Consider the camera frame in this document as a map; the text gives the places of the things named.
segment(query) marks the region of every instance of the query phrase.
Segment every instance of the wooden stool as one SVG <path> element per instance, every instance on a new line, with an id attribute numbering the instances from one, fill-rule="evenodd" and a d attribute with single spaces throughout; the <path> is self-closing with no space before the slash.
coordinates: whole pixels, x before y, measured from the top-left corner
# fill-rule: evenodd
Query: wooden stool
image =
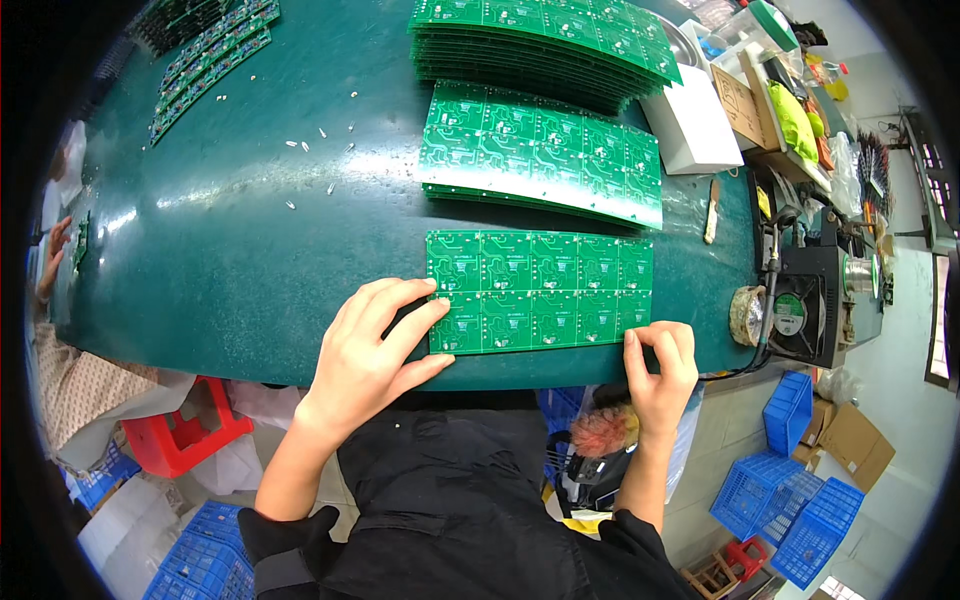
<path id="1" fill-rule="evenodd" d="M 685 568 L 680 569 L 684 579 L 707 600 L 722 598 L 740 585 L 736 576 L 733 575 L 733 570 L 727 566 L 727 561 L 720 556 L 720 553 L 714 551 L 712 557 L 713 560 L 696 573 L 691 573 Z"/>

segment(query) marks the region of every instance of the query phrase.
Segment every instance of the window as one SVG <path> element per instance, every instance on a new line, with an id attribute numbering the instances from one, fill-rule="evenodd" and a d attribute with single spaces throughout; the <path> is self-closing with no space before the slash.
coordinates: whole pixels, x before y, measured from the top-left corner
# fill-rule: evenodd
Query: window
<path id="1" fill-rule="evenodd" d="M 950 259 L 933 256 L 933 317 L 931 318 L 930 351 L 926 359 L 926 381 L 947 387 L 947 347 L 944 344 L 944 298 L 947 294 L 947 272 Z"/>
<path id="2" fill-rule="evenodd" d="M 841 584 L 832 575 L 827 577 L 824 584 L 820 586 L 820 590 L 825 591 L 831 598 L 837 598 L 838 600 L 864 600 L 863 596 Z"/>

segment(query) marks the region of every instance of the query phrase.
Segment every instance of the dark green workbench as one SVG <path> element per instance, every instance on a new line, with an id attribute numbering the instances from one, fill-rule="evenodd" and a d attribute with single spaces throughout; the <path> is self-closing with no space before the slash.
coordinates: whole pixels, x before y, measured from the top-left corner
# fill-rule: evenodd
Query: dark green workbench
<path id="1" fill-rule="evenodd" d="M 692 324 L 702 372 L 749 362 L 752 349 L 736 345 L 728 328 L 733 290 L 754 280 L 744 169 L 719 176 L 712 246 L 702 239 L 710 176 L 664 178 L 663 231 L 429 203 L 414 168 L 432 85 L 414 79 L 407 56 L 410 0 L 280 1 L 273 43 L 154 148 L 147 126 L 175 53 L 150 61 L 137 52 L 89 124 L 91 191 L 70 212 L 91 211 L 90 250 L 78 276 L 60 273 L 53 314 L 63 341 L 146 365 L 308 385 L 326 327 L 360 284 L 424 276 L 427 230 L 535 228 L 654 240 L 654 320 Z M 687 18 L 676 4 L 646 6 L 676 23 Z M 227 100 L 216 102 L 222 94 Z M 645 127 L 642 118 L 635 103 L 624 121 Z M 286 140 L 305 140 L 310 152 Z M 349 142 L 356 148 L 345 154 Z M 429 387 L 613 381 L 623 377 L 621 351 L 462 356 Z M 424 341 L 416 355 L 425 352 Z"/>

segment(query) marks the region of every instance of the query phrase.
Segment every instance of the concrete floor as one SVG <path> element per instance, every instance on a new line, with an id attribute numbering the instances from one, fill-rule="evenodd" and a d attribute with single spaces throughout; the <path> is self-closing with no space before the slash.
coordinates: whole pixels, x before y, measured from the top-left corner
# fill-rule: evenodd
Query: concrete floor
<path id="1" fill-rule="evenodd" d="M 730 389 L 729 383 L 707 386 L 684 474 L 665 510 L 663 545 L 675 567 L 692 566 L 732 540 L 730 532 L 710 516 L 709 509 L 732 463 L 766 447 L 762 412 L 780 381 L 780 373 L 771 367 L 765 370 L 763 380 L 740 387 Z M 282 429 L 269 425 L 258 424 L 254 429 L 257 454 L 264 467 L 284 433 Z M 335 541 L 346 541 L 359 512 L 334 459 L 324 468 L 314 510 L 324 504 L 336 506 L 340 510 L 340 519 L 331 537 Z M 178 478 L 177 485 L 184 498 L 193 504 L 215 499 L 252 506 L 255 497 L 255 492 L 212 495 L 190 473 Z"/>

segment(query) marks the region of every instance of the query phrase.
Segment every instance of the stack of circuit boards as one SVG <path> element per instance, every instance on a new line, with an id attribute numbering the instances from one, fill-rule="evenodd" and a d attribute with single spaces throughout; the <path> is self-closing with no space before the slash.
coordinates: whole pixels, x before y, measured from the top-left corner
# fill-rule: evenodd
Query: stack of circuit boards
<path id="1" fill-rule="evenodd" d="M 556 231 L 442 230 L 426 237 L 433 298 L 449 312 L 430 352 L 612 344 L 650 324 L 653 244 Z"/>
<path id="2" fill-rule="evenodd" d="M 419 0 L 420 79 L 502 85 L 608 115 L 683 84 L 658 18 L 626 0 Z"/>
<path id="3" fill-rule="evenodd" d="M 137 15 L 133 35 L 158 57 L 209 27 L 231 1 L 155 0 Z"/>
<path id="4" fill-rule="evenodd" d="M 267 25 L 280 16 L 276 0 L 251 0 L 203 32 L 167 67 L 150 126 L 156 144 L 212 85 L 271 41 Z"/>
<path id="5" fill-rule="evenodd" d="M 522 92 L 438 81 L 420 146 L 427 198 L 518 204 L 660 229 L 657 139 Z"/>

